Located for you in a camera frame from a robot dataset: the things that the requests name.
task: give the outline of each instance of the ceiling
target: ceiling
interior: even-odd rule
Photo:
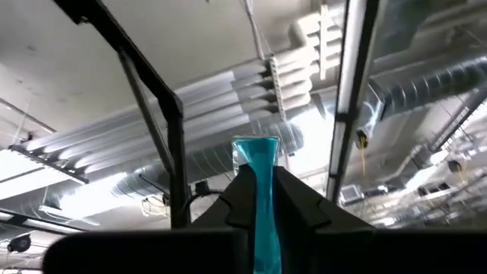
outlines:
[[[249,21],[240,0],[104,0],[103,3],[172,88],[256,58]],[[308,14],[313,3],[313,0],[255,1],[259,28],[272,51],[290,46],[290,24]],[[473,13],[469,10],[465,16]],[[452,42],[448,38],[451,26],[433,28],[426,24],[422,26],[426,30],[414,38],[408,50],[375,60],[372,75],[387,77],[396,67],[466,45],[482,45],[480,42],[487,38],[487,33],[482,31],[484,26],[485,22],[468,25],[471,35]],[[330,89],[334,80],[336,77],[315,82],[314,89]],[[90,24],[74,25],[50,0],[0,0],[0,98],[60,132],[135,103],[113,49]],[[438,132],[462,100],[462,97],[452,97],[381,122],[364,152],[366,173],[361,153],[353,148],[345,184],[374,185],[376,179],[392,174],[415,145],[428,141]],[[332,130],[333,126],[325,125],[319,134]],[[0,107],[0,146],[7,147],[28,132],[33,132],[35,137],[49,135],[18,113]],[[326,181],[329,159],[323,159],[311,173],[302,176],[318,191]],[[289,169],[298,170],[292,161],[291,158]],[[231,178],[229,173],[208,181],[211,188],[222,190]],[[215,197],[207,197],[196,201],[191,208],[193,217],[202,214],[214,200]],[[376,204],[386,200],[378,199]],[[99,228],[80,222],[72,225],[94,230],[169,228],[167,208],[155,207],[160,215],[145,216],[140,201],[135,201],[90,217],[90,221],[103,223]],[[33,239],[49,245],[57,238],[36,233]],[[25,267],[40,263],[30,257],[24,259],[18,260],[27,263]],[[7,258],[0,260],[3,267],[11,265]]]

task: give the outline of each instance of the yellow cable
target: yellow cable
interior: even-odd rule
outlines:
[[[365,177],[365,140],[363,137],[360,138],[360,155],[362,157],[362,174]]]
[[[462,184],[465,183],[465,177],[463,176],[463,168],[460,168],[458,171],[458,175],[460,175],[460,179],[462,180]]]

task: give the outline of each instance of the black bracket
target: black bracket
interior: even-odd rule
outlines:
[[[172,157],[172,161],[168,161],[166,158],[162,158],[162,160],[165,165],[167,165],[166,162],[173,163],[172,172],[170,172],[170,210],[173,216],[171,218],[171,227],[186,227],[190,223],[190,217],[189,210],[184,209],[189,193],[186,182],[186,151],[183,131],[183,104],[181,100],[157,74],[149,61],[142,55],[141,51],[100,0],[54,0],[54,2],[76,24],[89,23],[93,25],[116,52],[123,53],[125,59],[132,63],[137,76],[158,99],[159,107],[167,121],[167,147]],[[151,124],[146,118],[145,122],[150,127]],[[156,139],[160,138],[155,138],[154,134],[152,134],[152,137],[156,147],[164,146],[161,144],[161,140],[156,142]]]

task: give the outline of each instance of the pipe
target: pipe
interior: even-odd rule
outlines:
[[[264,72],[265,70],[266,68],[264,65],[258,65],[255,64],[254,62],[250,62],[250,63],[246,62],[245,64],[235,66],[234,68],[231,68],[226,72],[221,72],[217,75],[213,75],[211,77],[197,81],[193,84],[187,85],[186,87],[176,89],[175,93],[194,94],[194,92],[200,90],[207,91],[207,90],[211,90],[212,88],[225,86],[228,83],[230,83],[232,87],[245,86],[246,85],[245,82],[247,82],[247,85],[250,85],[256,80],[255,79],[256,76],[252,76],[254,78],[251,77],[252,79],[249,80],[243,80],[243,79],[249,78],[249,76],[251,76],[249,74],[253,75],[254,72],[261,73]],[[191,99],[191,97],[188,95],[183,101],[186,101],[186,104],[192,104],[192,101],[189,100],[188,98]],[[154,112],[157,109],[157,101],[155,100],[155,98],[151,98],[149,99],[149,103],[150,103],[151,110]],[[25,142],[23,146],[28,151],[34,151],[34,150],[45,148],[48,145],[51,145],[55,142],[60,142],[62,140],[66,140],[66,141],[72,140],[74,142],[75,140],[79,140],[79,139],[87,139],[90,136],[100,135],[101,133],[109,132],[110,130],[119,128],[120,126],[131,125],[133,122],[141,121],[141,118],[142,116],[140,114],[137,105],[132,105],[123,110],[112,113],[109,116],[106,116],[103,119],[100,119],[94,123],[82,126],[81,128],[78,128],[76,131],[57,132],[56,134],[49,136],[49,138],[43,137],[41,139],[34,139],[30,142]]]
[[[0,104],[3,104],[4,106],[6,106],[9,110],[13,110],[15,111],[16,113],[19,113],[20,115],[22,116],[25,116],[27,119],[29,119],[32,123],[35,123],[36,125],[40,126],[42,129],[44,129],[45,131],[49,132],[49,133],[54,133],[56,132],[55,129],[53,129],[52,127],[46,125],[45,123],[39,121],[38,119],[36,119],[35,117],[29,115],[28,113],[26,113],[25,111],[21,110],[20,108],[14,106],[13,104],[10,104],[9,102],[7,102],[6,100],[4,99],[1,99],[0,98]]]
[[[313,52],[311,56],[315,59],[319,57],[316,56],[315,52]],[[299,58],[299,55],[294,52],[294,55],[292,55],[292,57],[296,59]],[[311,86],[309,77],[310,74],[315,73],[317,70],[317,66],[315,65],[312,65],[311,68],[309,67],[312,61],[313,60],[310,59],[308,63],[302,62],[288,65],[285,69],[285,74],[282,75],[284,79],[283,97],[285,98],[285,108],[297,108],[303,104],[307,104],[310,101],[309,90],[311,89]],[[240,101],[237,107],[230,106],[229,108],[220,111],[217,110],[216,113],[208,112],[206,115],[203,116],[199,115],[202,114],[207,106],[199,106],[199,111],[193,111],[193,115],[196,120],[187,120],[187,122],[189,122],[189,128],[195,128],[202,123],[206,125],[211,125],[212,123],[214,123],[214,125],[204,127],[200,126],[199,130],[195,130],[195,134],[192,134],[192,138],[200,139],[207,135],[214,135],[218,132],[236,129],[236,127],[238,127],[240,124],[245,124],[255,119],[258,119],[260,121],[266,119],[266,117],[268,116],[271,116],[272,114],[267,110],[263,110],[263,108],[272,107],[274,103],[269,104],[269,102],[267,102],[266,100],[260,100],[258,98],[255,98],[255,96],[266,96],[265,94],[260,92],[262,90],[254,90],[250,94],[241,93],[242,88],[248,87],[250,84],[262,82],[263,80],[264,79],[261,75],[252,75],[251,73],[246,75],[246,77],[234,79],[231,77],[231,73],[223,72],[219,75],[216,75],[214,78],[204,79],[197,82],[196,84],[192,84],[190,86],[179,89],[177,93],[188,107],[198,106],[201,102],[205,102],[205,104],[207,104],[208,102],[206,100],[210,98],[216,98],[218,95],[226,94],[229,91],[236,91],[237,93],[240,93],[239,99],[243,99],[242,101]],[[231,98],[231,95],[224,97],[221,99],[221,102],[226,101],[228,105],[231,105]],[[154,105],[156,101],[153,99],[150,103],[150,107],[155,108]],[[217,119],[220,119],[222,117],[231,118],[226,119],[221,123],[217,123]],[[140,113],[138,113],[138,110],[133,107],[121,113],[117,113],[116,115],[110,116],[107,121],[99,121],[94,125],[82,128],[78,132],[61,135],[61,137],[57,140],[56,138],[47,139],[44,140],[44,144],[42,144],[42,142],[37,142],[37,144],[36,142],[31,142],[30,144],[26,144],[26,147],[27,149],[35,149],[35,152],[39,154],[45,152],[52,153],[54,151],[60,151],[64,148],[69,147],[72,144],[76,144],[78,151],[71,151],[70,153],[72,155],[78,153],[78,155],[81,156],[82,152],[89,152],[88,149],[90,149],[88,146],[83,144],[84,140],[88,140],[92,145],[99,145],[100,143],[94,142],[96,138],[102,137],[102,139],[107,141],[107,135],[113,134],[113,132],[117,132],[117,134],[123,134],[125,131],[133,130],[134,127],[137,128],[139,126],[139,123]],[[257,125],[254,125],[254,123],[252,123],[252,125],[253,127],[258,125],[259,129],[263,128],[262,123],[257,123]],[[285,129],[280,129],[278,127],[277,131],[275,132],[268,129],[267,133],[271,135],[281,135],[283,132],[286,132],[286,129],[290,130],[290,128],[291,127],[289,125],[286,125]],[[128,159],[132,159],[130,161],[137,161],[137,157],[144,157],[147,153],[150,153],[151,151],[151,146],[147,146],[150,142],[147,142],[144,138],[136,139],[135,141],[130,142],[130,145],[125,142],[128,139],[115,138],[115,140],[120,144],[118,147],[109,148],[105,151],[100,151],[94,155],[91,154],[86,157],[81,157],[81,160],[78,161],[73,161],[74,159],[70,160],[70,164],[73,164],[75,167],[79,167],[80,165],[86,165],[86,168],[84,168],[84,172],[88,174],[91,180],[94,180],[92,186],[100,185],[99,183],[97,183],[97,180],[102,180],[102,178],[108,178],[109,175],[113,176],[114,171],[107,174],[107,172],[109,172],[108,170],[112,170],[113,168],[110,167],[110,165],[118,164],[120,166],[121,164],[123,164],[124,161],[127,161]],[[292,145],[298,145],[297,138],[293,136],[291,140]],[[189,147],[197,146],[197,144],[191,144]],[[295,149],[296,148],[286,148],[285,151],[291,153]],[[218,172],[220,172],[218,168],[215,167],[215,165],[207,162],[208,158],[211,158],[212,156],[208,156],[208,154],[203,152],[200,157],[204,158],[205,161],[191,162],[191,160],[188,160],[189,165],[191,165],[191,163],[194,163],[193,168],[188,170],[187,175],[189,177],[193,176],[193,178],[195,179],[202,179],[201,174],[204,178],[211,176],[212,172],[208,172],[208,170],[213,170],[214,172],[217,172],[217,174]],[[219,157],[213,159],[215,161],[218,160],[221,163]],[[100,175],[100,177],[96,178],[93,174],[103,175]],[[150,194],[146,191],[146,188],[142,189],[141,191],[145,193],[144,196]]]
[[[387,185],[400,178],[400,181],[403,182],[402,189],[405,189],[406,184],[418,171],[431,166],[431,163],[428,162],[429,158],[435,152],[438,152],[442,144],[444,144],[446,140],[457,131],[468,116],[471,115],[480,104],[482,104],[487,97],[487,91],[485,90],[486,88],[487,81],[484,81],[478,87],[473,88],[470,92],[470,96],[465,99],[462,106],[458,108],[456,113],[449,119],[442,130],[440,130],[440,132],[429,142],[428,145],[417,146],[414,148],[395,172],[387,177],[382,177],[377,181],[383,182]]]
[[[264,52],[262,50],[262,43],[260,42],[259,30],[257,27],[256,20],[253,16],[253,0],[244,0],[244,2],[245,2],[245,12],[247,13],[247,16],[250,21],[250,26],[252,27],[253,41],[256,44],[257,56],[259,57],[259,59],[264,60],[266,57],[264,56]]]
[[[256,92],[256,89],[259,89],[260,91],[262,90],[260,86],[252,86],[252,87],[245,88],[248,84],[255,81],[255,79],[252,81],[249,79],[242,79],[242,80],[243,81],[236,80],[230,84],[232,88],[239,94],[238,100],[245,100],[247,98],[246,94],[254,93]],[[223,85],[220,86],[219,88],[213,89],[213,91],[225,92],[225,91],[231,91],[232,88],[226,88],[226,85]],[[231,95],[229,97],[224,97],[221,99],[221,101],[225,101],[225,100],[228,100],[227,103],[231,104]],[[155,100],[155,98],[149,100],[149,102],[151,105],[150,106],[151,111],[156,112],[156,115],[159,115],[160,113],[158,113],[157,111],[156,108],[157,101]],[[188,113],[186,118],[189,119],[192,116],[198,116],[204,113],[205,107],[208,106],[208,102],[211,102],[211,99],[201,101],[198,104],[190,104],[186,110],[186,113]],[[35,139],[33,141],[24,143],[23,146],[29,151],[37,150],[38,154],[52,153],[54,151],[67,148],[71,145],[79,144],[81,140],[86,141],[87,139],[94,139],[100,137],[107,139],[108,137],[104,137],[104,136],[106,134],[113,135],[112,132],[119,132],[118,134],[122,134],[123,132],[120,132],[121,129],[124,129],[124,131],[125,130],[129,131],[131,130],[131,127],[137,126],[141,122],[142,122],[141,114],[137,109],[137,107],[129,107],[125,110],[110,115],[106,119],[97,121],[88,126],[84,126],[80,129],[76,129],[76,131],[67,132],[67,133],[58,133],[46,139]]]
[[[295,114],[300,111],[303,110],[292,110]],[[277,114],[263,117],[220,134],[221,137],[218,140],[212,137],[212,141],[216,140],[220,144],[195,151],[191,147],[195,148],[195,145],[198,145],[200,141],[189,143],[186,156],[188,182],[199,181],[233,170],[230,140],[231,136],[235,134],[276,135],[281,140],[281,146],[288,153],[292,153],[303,146],[303,137],[298,127],[283,123]],[[151,182],[159,181],[167,184],[165,178],[168,175],[165,173],[157,154],[153,153],[149,157],[135,158],[116,166],[90,172],[88,179],[92,183],[82,187],[78,187],[69,181],[49,186],[46,195],[47,201],[60,204],[62,209],[66,211],[81,211],[80,215],[93,215],[122,206],[134,199],[143,199],[148,195],[160,192],[150,183],[142,180],[139,174],[143,174],[144,178]],[[110,178],[116,179],[118,182],[110,181]],[[0,208],[50,221],[59,221],[38,210],[39,206],[43,204],[44,191],[46,189],[35,190],[2,200],[0,201]],[[2,226],[0,227],[0,240],[16,237],[22,233],[26,233],[26,231],[16,227]]]
[[[462,56],[460,61],[455,59],[458,54]],[[417,111],[439,100],[464,94],[482,86],[487,73],[485,53],[469,57],[465,57],[464,53],[454,53],[448,57],[452,56],[456,61],[449,61],[446,65],[438,66],[438,62],[444,63],[442,58],[421,62],[419,65],[408,65],[410,69],[399,74],[408,75],[416,70],[424,71],[429,64],[437,63],[437,67],[429,72],[420,76],[409,76],[404,81],[391,81],[390,75],[372,78],[368,83],[364,105],[358,118],[358,129],[371,138],[375,126],[390,116]]]

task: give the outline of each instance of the silver air duct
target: silver air duct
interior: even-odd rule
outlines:
[[[484,53],[469,55],[469,57],[460,58],[460,61],[458,61],[458,54],[449,57],[452,56],[456,61],[447,62],[446,65],[442,62],[443,60],[435,59],[426,62],[425,65],[408,65],[406,69],[398,69],[399,73],[396,74],[372,77],[372,80],[369,81],[364,106],[362,106],[358,128],[370,138],[375,126],[381,120],[423,109],[439,100],[470,93],[473,100],[476,101],[475,103],[478,103],[479,100],[483,101],[487,96],[487,56]],[[409,79],[395,81],[401,74],[411,75],[412,73],[415,75]],[[324,107],[329,106],[329,100],[324,101],[323,105]],[[447,132],[450,128],[452,127],[446,127],[445,131],[440,132],[436,138],[439,140],[446,135],[451,135],[452,132]],[[408,181],[419,170],[431,165],[428,159],[432,154],[433,151],[427,145],[414,148],[397,171],[377,181],[381,183],[379,189],[363,190],[363,195],[351,202],[346,202],[344,206],[351,206],[363,199],[387,194],[390,187],[394,188],[394,191],[404,189]]]
[[[290,115],[302,113],[308,108],[302,107],[293,110]],[[303,136],[299,128],[289,123],[283,123],[279,115],[254,120],[250,124],[236,127],[213,138],[189,143],[186,157],[188,181],[203,180],[231,171],[233,169],[231,137],[252,134],[278,136],[281,139],[282,150],[287,153],[292,153],[303,146]],[[107,178],[116,177],[119,174],[124,174],[124,176],[117,177],[116,182],[109,180],[104,182]],[[83,216],[94,215],[121,206],[127,200],[142,199],[161,192],[148,182],[167,182],[164,180],[164,167],[154,152],[149,156],[96,170],[87,174],[87,177],[91,182],[87,186],[80,187],[70,181],[57,183],[47,189],[35,190],[2,200],[0,208],[50,221],[61,221],[59,218],[41,212],[39,207],[48,202],[59,205],[67,212],[78,211]],[[0,229],[0,240],[29,232],[5,225],[0,226]]]

